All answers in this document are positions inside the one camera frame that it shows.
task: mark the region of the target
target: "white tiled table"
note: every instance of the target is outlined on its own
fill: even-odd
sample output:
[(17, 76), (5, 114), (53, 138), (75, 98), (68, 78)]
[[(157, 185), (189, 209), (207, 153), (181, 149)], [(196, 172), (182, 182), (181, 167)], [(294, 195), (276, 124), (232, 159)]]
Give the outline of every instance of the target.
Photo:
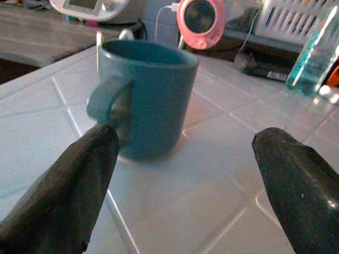
[[(119, 158), (87, 253), (293, 253), (252, 138), (283, 128), (338, 170), (339, 108), (200, 59), (177, 147), (152, 163)], [(91, 48), (0, 86), (0, 219), (95, 124), (85, 108), (96, 83)]]

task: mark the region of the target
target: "black device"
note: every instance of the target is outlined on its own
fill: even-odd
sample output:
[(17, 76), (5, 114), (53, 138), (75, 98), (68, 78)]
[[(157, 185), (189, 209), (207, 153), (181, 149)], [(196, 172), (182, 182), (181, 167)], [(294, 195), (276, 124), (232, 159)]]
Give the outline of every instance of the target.
[(293, 63), (252, 48), (237, 54), (234, 63), (245, 74), (285, 82)]

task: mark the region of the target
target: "orange object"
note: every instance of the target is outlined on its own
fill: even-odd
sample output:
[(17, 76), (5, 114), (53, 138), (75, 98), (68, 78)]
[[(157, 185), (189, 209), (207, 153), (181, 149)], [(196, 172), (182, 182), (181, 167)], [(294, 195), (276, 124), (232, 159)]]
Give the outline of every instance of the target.
[(328, 86), (338, 86), (339, 85), (339, 66), (337, 66), (330, 77), (328, 78), (326, 84)]

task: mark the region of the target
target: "white appliance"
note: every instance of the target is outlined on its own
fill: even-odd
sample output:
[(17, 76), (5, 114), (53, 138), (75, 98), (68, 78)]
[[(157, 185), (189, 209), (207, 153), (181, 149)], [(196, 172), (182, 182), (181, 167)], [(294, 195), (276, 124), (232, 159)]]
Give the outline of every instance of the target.
[(58, 12), (80, 20), (126, 24), (140, 17), (141, 0), (50, 0)]

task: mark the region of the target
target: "mug rim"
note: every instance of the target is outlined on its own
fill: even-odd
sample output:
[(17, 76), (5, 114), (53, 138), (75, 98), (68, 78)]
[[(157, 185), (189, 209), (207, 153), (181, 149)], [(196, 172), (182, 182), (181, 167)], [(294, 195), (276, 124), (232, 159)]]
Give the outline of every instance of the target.
[[(115, 54), (113, 52), (110, 52), (110, 51), (108, 51), (107, 49), (104, 48), (105, 44), (114, 43), (114, 42), (121, 42), (121, 41), (140, 43), (140, 44), (148, 44), (148, 45), (161, 47), (161, 48), (169, 50), (171, 52), (179, 53), (179, 54), (183, 55), (186, 59), (188, 58), (188, 61), (187, 61), (187, 63), (157, 63), (157, 62), (135, 60), (135, 59), (132, 59), (132, 58), (120, 56), (120, 55)], [(187, 52), (185, 50), (172, 49), (172, 48), (160, 45), (158, 43), (153, 43), (153, 42), (139, 41), (139, 40), (113, 39), (113, 40), (104, 42), (103, 44), (101, 44), (99, 46), (99, 48), (102, 51), (102, 53), (108, 58), (113, 58), (113, 57), (118, 58), (118, 59), (123, 60), (123, 61), (132, 62), (133, 64), (139, 65), (139, 66), (147, 66), (147, 67), (155, 67), (155, 68), (183, 68), (183, 67), (192, 68), (192, 67), (199, 65), (199, 60), (194, 54)]]

